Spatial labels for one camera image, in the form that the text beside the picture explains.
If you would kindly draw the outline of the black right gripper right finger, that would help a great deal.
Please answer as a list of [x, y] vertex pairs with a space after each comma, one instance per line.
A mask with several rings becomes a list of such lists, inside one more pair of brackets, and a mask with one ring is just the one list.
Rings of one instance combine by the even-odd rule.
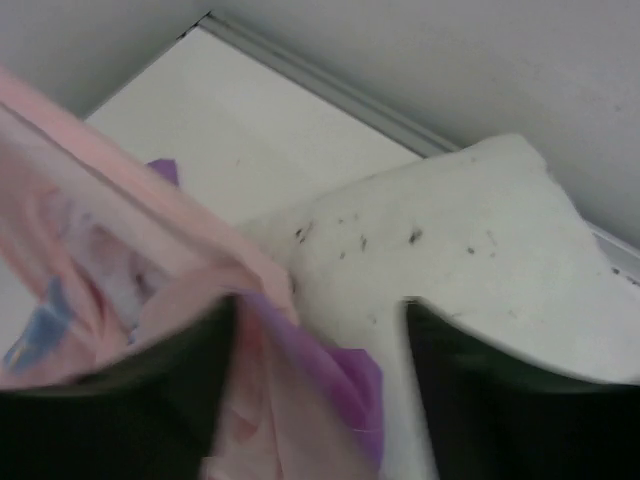
[[533, 363], [403, 303], [441, 479], [636, 479], [639, 388]]

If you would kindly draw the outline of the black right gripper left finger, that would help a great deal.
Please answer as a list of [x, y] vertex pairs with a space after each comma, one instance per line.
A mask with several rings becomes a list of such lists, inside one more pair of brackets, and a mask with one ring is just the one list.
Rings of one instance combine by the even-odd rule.
[[196, 479], [214, 444], [235, 299], [71, 383], [1, 393], [4, 479]]

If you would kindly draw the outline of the pink pillowcase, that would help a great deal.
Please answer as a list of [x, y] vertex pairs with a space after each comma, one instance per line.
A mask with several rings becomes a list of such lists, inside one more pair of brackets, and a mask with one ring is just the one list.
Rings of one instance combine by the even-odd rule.
[[66, 385], [235, 299], [235, 346], [196, 479], [374, 479], [381, 372], [298, 322], [282, 267], [171, 181], [1, 76], [1, 256], [36, 305], [1, 393]]

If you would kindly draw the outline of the white pillow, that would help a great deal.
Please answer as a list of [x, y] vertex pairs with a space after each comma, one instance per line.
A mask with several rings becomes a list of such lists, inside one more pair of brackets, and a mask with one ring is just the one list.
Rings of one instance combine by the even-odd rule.
[[586, 222], [543, 157], [504, 135], [246, 222], [302, 323], [383, 372], [385, 479], [432, 479], [400, 302], [420, 297], [534, 359], [639, 377], [639, 256]]

